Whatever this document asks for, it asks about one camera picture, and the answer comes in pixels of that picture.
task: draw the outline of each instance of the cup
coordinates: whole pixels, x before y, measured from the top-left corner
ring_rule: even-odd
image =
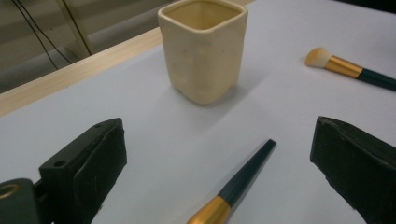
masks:
[[[225,0],[181,0],[158,12],[172,85],[199,105],[218,100],[239,77],[248,9]]]

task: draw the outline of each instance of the square cup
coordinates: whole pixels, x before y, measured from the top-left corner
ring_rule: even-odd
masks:
[[[248,9],[225,0],[181,0],[158,12],[172,85],[199,105],[218,100],[239,77]]]

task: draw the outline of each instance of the white bristles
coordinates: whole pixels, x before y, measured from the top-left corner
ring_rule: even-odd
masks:
[[[313,49],[306,55],[305,65],[323,68],[331,57],[332,54],[324,48]]]

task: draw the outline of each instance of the black cable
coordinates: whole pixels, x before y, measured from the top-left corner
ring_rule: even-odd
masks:
[[[29,24],[30,28],[32,29],[33,33],[35,33],[35,36],[37,37],[38,41],[40,41],[41,46],[43,47],[44,51],[46,51],[47,56],[49,57],[49,60],[51,61],[52,65],[58,70],[59,68],[56,66],[55,62],[51,59],[49,52],[46,49],[46,46],[43,44],[43,42],[41,41],[40,37],[38,36],[37,32],[35,31],[35,28],[32,26],[32,24],[30,24],[29,20],[26,18],[26,16],[24,15],[24,13],[22,12],[22,10],[20,9],[20,7],[17,5],[17,3],[12,0],[12,3],[14,3],[15,7],[20,11],[20,13],[22,14],[22,16],[25,18],[25,20],[27,21],[27,23]]]
[[[37,28],[37,30],[40,31],[40,33],[47,38],[47,40],[51,43],[51,45],[55,48],[56,51],[58,51],[58,53],[68,62],[71,63],[56,47],[55,45],[52,43],[52,41],[48,38],[48,36],[46,34],[44,34],[44,32],[40,29],[40,27],[37,25],[37,23],[35,22],[35,20],[33,19],[32,15],[30,15],[29,11],[26,9],[26,7],[21,3],[20,0],[16,0],[21,7],[23,8],[23,10],[26,12],[26,14],[29,16],[30,20],[33,22],[33,24],[35,25],[35,27]]]

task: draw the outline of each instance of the brush handle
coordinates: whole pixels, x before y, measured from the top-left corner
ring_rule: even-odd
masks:
[[[244,193],[249,183],[260,170],[264,161],[268,158],[276,142],[272,139],[268,140],[264,146],[236,173],[233,178],[223,187],[218,196],[224,199],[228,205],[233,205],[238,201]]]
[[[375,71],[363,68],[356,79],[391,91],[396,91],[396,79],[384,76]]]

